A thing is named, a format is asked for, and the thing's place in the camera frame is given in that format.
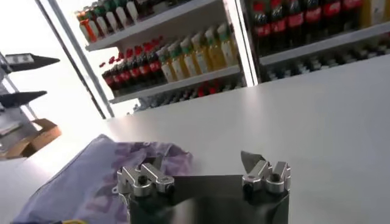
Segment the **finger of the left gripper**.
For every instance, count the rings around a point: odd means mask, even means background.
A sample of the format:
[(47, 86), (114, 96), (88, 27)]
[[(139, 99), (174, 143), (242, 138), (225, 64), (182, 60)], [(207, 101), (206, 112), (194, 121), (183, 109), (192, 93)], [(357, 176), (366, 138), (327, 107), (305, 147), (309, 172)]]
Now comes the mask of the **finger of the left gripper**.
[(4, 108), (17, 108), (47, 94), (47, 91), (18, 92), (1, 95), (1, 105)]
[(5, 56), (4, 71), (6, 73), (38, 69), (58, 63), (58, 58), (43, 57), (31, 53), (8, 54)]

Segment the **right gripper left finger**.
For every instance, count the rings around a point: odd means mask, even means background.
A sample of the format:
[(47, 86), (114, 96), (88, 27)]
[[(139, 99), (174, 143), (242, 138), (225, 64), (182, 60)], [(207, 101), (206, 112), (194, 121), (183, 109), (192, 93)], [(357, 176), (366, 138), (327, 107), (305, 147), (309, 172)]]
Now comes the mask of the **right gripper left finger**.
[(160, 170), (161, 165), (162, 157), (159, 157), (152, 163), (120, 167), (116, 171), (117, 182), (112, 193), (123, 197), (148, 197), (154, 189), (160, 194), (171, 195), (176, 188), (175, 180)]

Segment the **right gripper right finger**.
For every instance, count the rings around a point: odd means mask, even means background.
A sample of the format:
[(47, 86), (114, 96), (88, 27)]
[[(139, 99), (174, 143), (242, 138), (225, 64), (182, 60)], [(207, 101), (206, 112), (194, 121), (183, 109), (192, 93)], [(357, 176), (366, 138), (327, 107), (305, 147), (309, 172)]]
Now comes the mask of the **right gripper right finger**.
[(241, 161), (246, 173), (242, 176), (243, 191), (252, 194), (265, 190), (270, 194), (289, 192), (291, 167), (279, 161), (273, 166), (262, 155), (241, 151)]

